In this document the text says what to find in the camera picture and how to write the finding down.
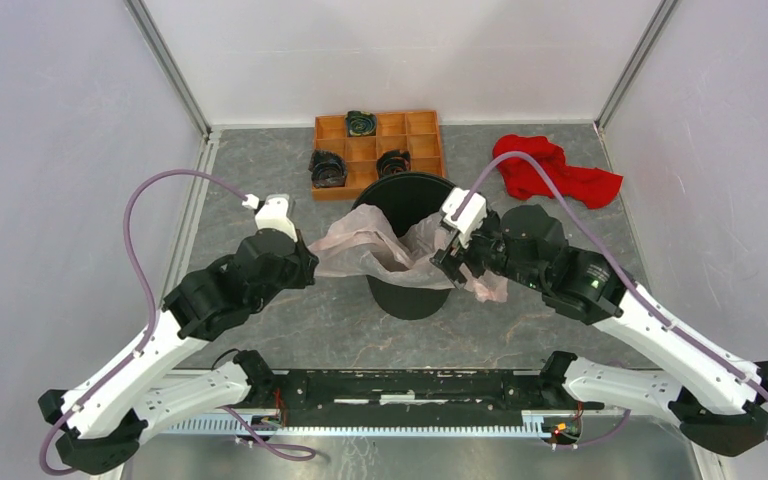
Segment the black trash can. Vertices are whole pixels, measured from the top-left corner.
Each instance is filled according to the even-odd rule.
[[[384,212],[397,237],[420,220],[438,212],[455,184],[445,178],[421,172],[404,172],[384,177],[364,190],[352,205],[374,205]],[[408,288],[391,285],[368,276],[372,298],[382,310],[402,320],[426,318],[440,309],[449,290]]]

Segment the metal frame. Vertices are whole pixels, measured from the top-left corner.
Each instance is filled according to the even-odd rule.
[[[160,68],[163,69],[163,73],[166,74],[166,78],[172,84],[172,88],[175,89],[175,93],[178,94],[178,98],[184,104],[184,108],[187,110],[187,114],[190,116],[193,125],[201,134],[207,138],[211,132],[210,123],[205,118],[198,103],[196,102],[193,92],[190,91],[190,87],[187,86],[187,82],[184,80],[184,76],[181,74],[181,70],[175,63],[175,59],[172,58],[172,54],[169,52],[169,47],[166,46],[166,42],[163,41],[163,37],[160,35],[160,31],[157,29],[154,20],[151,18],[151,14],[148,11],[143,0],[124,0],[125,5],[134,17],[134,21],[140,28],[140,32],[143,34],[148,46],[151,48],[152,53],[157,58],[157,63],[160,64]]]
[[[199,150],[199,158],[195,169],[199,172],[211,173],[213,164],[216,161],[216,152],[219,149],[219,138],[222,136],[222,130],[214,131],[210,134],[207,141],[202,144]],[[193,251],[193,242],[196,239],[201,211],[204,207],[204,199],[207,196],[207,188],[210,182],[201,178],[193,178],[187,189],[187,197],[182,209],[181,219],[178,222],[178,235],[172,245],[172,252],[169,260],[169,268],[163,280],[163,290],[158,297],[158,308],[160,302],[167,293],[172,291],[187,273],[187,267],[190,263],[190,255]]]
[[[643,32],[643,36],[637,43],[637,47],[634,49],[634,53],[631,54],[631,58],[620,75],[617,84],[614,85],[614,89],[608,96],[608,101],[605,102],[605,106],[602,107],[602,111],[599,112],[599,116],[596,118],[597,129],[604,129],[605,126],[611,121],[611,117],[617,111],[617,107],[628,91],[631,83],[634,81],[637,74],[640,72],[640,67],[643,62],[649,56],[649,52],[664,30],[664,26],[669,21],[675,7],[679,4],[680,0],[661,0],[660,5],[655,10],[655,14],[652,16],[652,20],[649,21],[649,25],[646,26],[646,30]]]
[[[198,377],[208,372],[209,370],[201,370],[201,369],[173,370],[167,373],[166,376],[161,381],[158,382],[156,387],[168,388],[170,386],[181,384],[182,382],[191,380],[192,378]],[[527,373],[536,375],[538,372],[530,371]],[[241,413],[248,412],[247,410],[238,410],[238,411]],[[551,410],[530,410],[530,411],[523,412],[524,415],[540,416],[544,418],[551,418],[553,416],[568,417],[571,413],[572,413],[571,411],[551,411]],[[601,416],[615,417],[617,415],[620,415],[621,413],[622,413],[621,409],[608,408],[605,410],[587,411],[586,415],[588,417],[591,417],[591,416],[592,417],[601,417]],[[637,416],[645,416],[645,415],[639,415],[632,412],[632,416],[637,417]],[[692,455],[695,457],[697,461],[702,480],[730,480],[730,479],[736,478],[732,469],[729,468],[730,464],[728,462],[728,459],[723,458],[719,455],[713,454],[694,444],[691,444],[691,447],[692,447]],[[124,466],[119,466],[118,468],[111,470],[110,472],[107,472],[103,475],[90,476],[89,478],[91,480],[120,480],[120,479],[126,478],[123,476],[124,469],[125,469]]]

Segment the gray marble floor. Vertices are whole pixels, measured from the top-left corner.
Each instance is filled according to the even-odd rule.
[[[608,169],[590,125],[444,126],[443,147],[449,178],[472,184],[502,135],[546,135],[562,146],[571,165]],[[260,196],[289,193],[296,200],[293,220],[307,243],[320,238],[351,202],[314,202],[306,170],[313,129],[227,130],[222,133],[213,173]],[[500,214],[519,204],[498,174],[482,193]],[[554,200],[532,199],[559,218],[573,245],[589,247]],[[645,283],[640,257],[620,199],[600,210],[571,201],[576,213],[601,236],[619,261]],[[233,253],[255,230],[250,212],[211,186],[190,259],[190,270]],[[373,302],[362,278],[320,279],[304,291],[282,292],[261,314],[226,332],[181,366],[208,368],[221,352],[257,349],[273,368],[539,368],[554,350],[592,360],[618,360],[630,367],[651,363],[623,343],[546,308],[535,292],[510,284],[506,303],[478,303],[472,294],[453,292],[430,318],[407,322],[386,315]]]

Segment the metal plate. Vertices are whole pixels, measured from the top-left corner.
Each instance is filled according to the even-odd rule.
[[[585,439],[607,431],[614,417],[585,420]],[[278,459],[260,448],[216,436],[161,435],[134,460],[139,480],[219,479],[469,479],[694,480],[690,445],[672,427],[632,417],[610,442],[552,452],[541,440],[520,438],[370,438],[276,436],[320,455],[310,462]]]
[[[252,414],[240,416],[252,425]],[[548,438],[543,433],[543,417],[523,415],[519,426],[462,426],[462,427],[284,427],[280,429],[261,429],[253,426],[260,436],[320,436],[320,437],[512,437],[512,438]],[[173,425],[165,431],[166,435],[248,435],[239,422],[229,413],[205,413]]]

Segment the gray floor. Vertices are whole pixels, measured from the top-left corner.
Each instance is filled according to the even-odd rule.
[[[585,439],[615,419],[588,418]],[[701,478],[687,441],[673,427],[634,418],[598,446],[552,453],[522,438],[275,437],[274,442],[316,449],[297,463],[225,437],[161,435],[140,448],[133,478],[140,480],[259,479],[647,479]]]
[[[546,135],[562,146],[571,165],[609,169],[591,125],[444,126],[443,147],[449,178],[471,185],[502,135]],[[349,211],[351,202],[314,202],[306,170],[313,129],[257,129],[223,132],[213,173],[260,196],[289,193],[296,200],[293,220],[307,243]],[[498,174],[482,192],[499,213],[519,204],[509,197]],[[561,219],[573,245],[587,240],[553,200],[529,200]],[[599,210],[577,201],[573,208],[619,261],[645,282],[640,257],[620,199]],[[203,268],[236,251],[255,231],[253,216],[237,201],[211,186],[208,190],[189,269]],[[509,285],[504,304],[478,303],[456,291],[432,317],[406,322],[381,311],[361,278],[321,279],[304,291],[282,292],[261,314],[226,332],[182,367],[208,368],[221,352],[257,349],[273,368],[539,368],[554,350],[592,360],[618,360],[630,367],[649,367],[643,356],[613,338],[555,315],[539,295]]]

